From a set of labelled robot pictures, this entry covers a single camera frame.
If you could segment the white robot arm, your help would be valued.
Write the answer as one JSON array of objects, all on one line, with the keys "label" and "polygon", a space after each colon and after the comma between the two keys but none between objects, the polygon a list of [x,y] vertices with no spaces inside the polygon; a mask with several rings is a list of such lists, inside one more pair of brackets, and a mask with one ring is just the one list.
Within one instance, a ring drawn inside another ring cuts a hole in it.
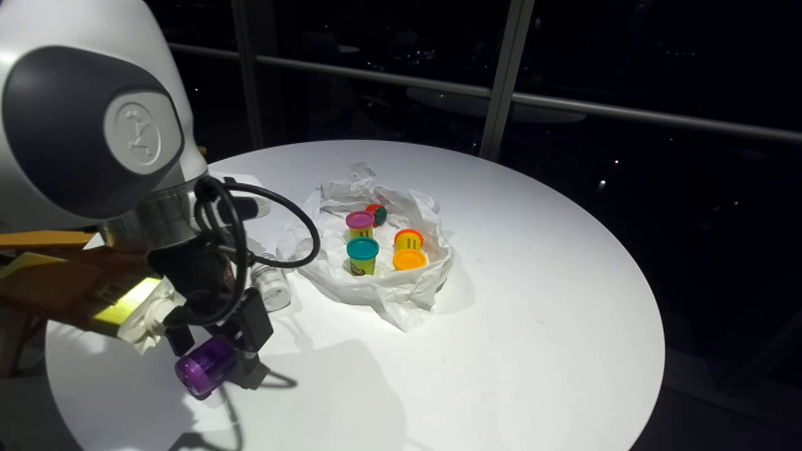
[{"label": "white robot arm", "polygon": [[187,390],[264,382],[251,205],[208,172],[144,0],[0,2],[0,159],[8,234],[95,225],[170,283],[180,304],[153,333]]}]

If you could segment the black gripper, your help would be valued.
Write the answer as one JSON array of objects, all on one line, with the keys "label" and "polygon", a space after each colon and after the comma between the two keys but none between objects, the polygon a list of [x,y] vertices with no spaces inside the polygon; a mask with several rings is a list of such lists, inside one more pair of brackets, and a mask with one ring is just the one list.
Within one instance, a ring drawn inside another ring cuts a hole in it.
[{"label": "black gripper", "polygon": [[229,382],[241,389],[257,389],[268,365],[254,350],[273,337],[273,327],[259,293],[244,285],[244,273],[227,254],[209,241],[187,241],[153,250],[147,265],[184,298],[165,320],[170,350],[184,355],[195,347],[189,329],[202,327],[236,348]]}]

